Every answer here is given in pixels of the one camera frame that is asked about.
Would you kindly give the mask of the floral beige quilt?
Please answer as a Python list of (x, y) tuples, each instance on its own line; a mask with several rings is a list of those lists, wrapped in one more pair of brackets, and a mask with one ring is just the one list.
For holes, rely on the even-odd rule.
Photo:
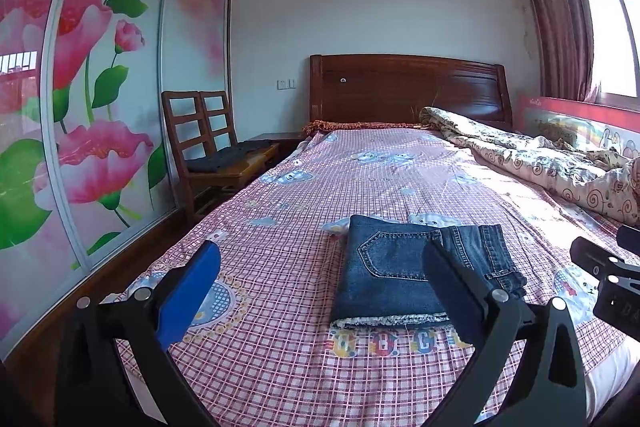
[(527, 136), (425, 106), (420, 124), (489, 164), (624, 225), (639, 225), (639, 161), (615, 150), (578, 150), (562, 139)]

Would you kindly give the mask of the orange fringed cloth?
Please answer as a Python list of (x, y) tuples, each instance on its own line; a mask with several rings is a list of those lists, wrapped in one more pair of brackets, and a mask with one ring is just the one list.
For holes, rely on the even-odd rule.
[(303, 136), (313, 136), (316, 133), (328, 134), (337, 130), (362, 130), (362, 129), (421, 129), (420, 124), (407, 124), (406, 122), (332, 122), (316, 119), (305, 124)]

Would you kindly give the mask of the white wall switch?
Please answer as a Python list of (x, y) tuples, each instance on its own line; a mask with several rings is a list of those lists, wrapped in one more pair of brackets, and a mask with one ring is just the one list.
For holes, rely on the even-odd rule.
[(293, 90), (296, 88), (296, 82), (294, 79), (285, 79), (277, 81), (278, 90)]

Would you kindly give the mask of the dark wooden nightstand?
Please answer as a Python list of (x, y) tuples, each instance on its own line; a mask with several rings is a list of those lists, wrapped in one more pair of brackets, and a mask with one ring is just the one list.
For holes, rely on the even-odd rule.
[(277, 144), (278, 152), (286, 157), (294, 152), (300, 142), (303, 142), (305, 135), (301, 131), (294, 132), (273, 132), (262, 133), (250, 138), (250, 141), (266, 141), (270, 144)]

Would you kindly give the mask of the wooden chair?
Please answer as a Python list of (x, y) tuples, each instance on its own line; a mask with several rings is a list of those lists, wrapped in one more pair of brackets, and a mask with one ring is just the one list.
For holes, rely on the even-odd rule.
[(240, 141), (224, 91), (164, 91), (162, 101), (172, 156), (179, 177), (183, 208), (192, 222), (203, 219), (226, 195), (234, 195), (260, 176), (278, 156), (277, 144), (249, 153), (216, 173), (194, 173), (186, 161), (201, 158)]

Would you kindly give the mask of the window with dark frame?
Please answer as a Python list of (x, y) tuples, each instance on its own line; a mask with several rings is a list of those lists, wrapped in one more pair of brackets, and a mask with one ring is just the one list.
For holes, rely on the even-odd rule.
[(590, 0), (597, 100), (639, 105), (639, 0)]

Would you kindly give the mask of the pink checked bed sheet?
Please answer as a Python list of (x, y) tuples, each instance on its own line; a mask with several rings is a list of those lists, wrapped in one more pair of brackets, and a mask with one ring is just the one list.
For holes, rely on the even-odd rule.
[(416, 426), (473, 353), (424, 275), (437, 241), (490, 288), (566, 301), (594, 416), (639, 346), (593, 316), (597, 283), (570, 243), (611, 248), (617, 228), (435, 133), (337, 130), (209, 213), (134, 286), (219, 246), (217, 280), (170, 353), (221, 425)]

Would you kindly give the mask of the maroon curtain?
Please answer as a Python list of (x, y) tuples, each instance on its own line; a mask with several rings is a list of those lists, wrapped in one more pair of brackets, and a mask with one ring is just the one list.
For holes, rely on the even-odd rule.
[(540, 94), (576, 102), (597, 98), (590, 0), (530, 0), (540, 57)]

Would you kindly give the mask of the black chair cushion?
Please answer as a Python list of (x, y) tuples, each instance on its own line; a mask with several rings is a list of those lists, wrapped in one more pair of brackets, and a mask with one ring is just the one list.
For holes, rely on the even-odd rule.
[(270, 147), (270, 140), (252, 140), (236, 143), (218, 150), (213, 155), (186, 161), (186, 169), (194, 173), (216, 173), (243, 160), (249, 153)]

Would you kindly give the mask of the dark wooden headboard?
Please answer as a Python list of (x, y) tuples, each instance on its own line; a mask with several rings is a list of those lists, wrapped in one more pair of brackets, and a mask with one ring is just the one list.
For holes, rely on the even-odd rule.
[(513, 129), (506, 70), (486, 64), (399, 54), (309, 57), (309, 119), (352, 124), (416, 124), (425, 106)]

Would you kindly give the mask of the floral sliding wardrobe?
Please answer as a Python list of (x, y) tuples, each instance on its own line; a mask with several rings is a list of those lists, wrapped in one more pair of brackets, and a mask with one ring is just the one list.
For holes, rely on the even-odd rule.
[(230, 0), (1, 0), (1, 352), (176, 208), (160, 96), (229, 86)]

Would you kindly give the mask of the pink bed guard rail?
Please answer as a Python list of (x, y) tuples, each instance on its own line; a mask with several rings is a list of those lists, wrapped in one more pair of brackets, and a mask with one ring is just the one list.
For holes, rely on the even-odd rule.
[(579, 150), (615, 150), (639, 156), (639, 113), (599, 104), (522, 96), (514, 109), (515, 128), (550, 141), (564, 140)]

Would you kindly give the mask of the blue denim jeans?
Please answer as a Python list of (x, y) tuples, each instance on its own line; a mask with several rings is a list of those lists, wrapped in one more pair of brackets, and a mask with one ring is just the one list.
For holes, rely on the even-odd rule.
[(500, 225), (415, 225), (352, 216), (330, 325), (399, 327), (449, 325), (450, 318), (427, 280), (423, 253), (435, 243), (452, 260), (474, 270), (486, 286), (526, 295)]

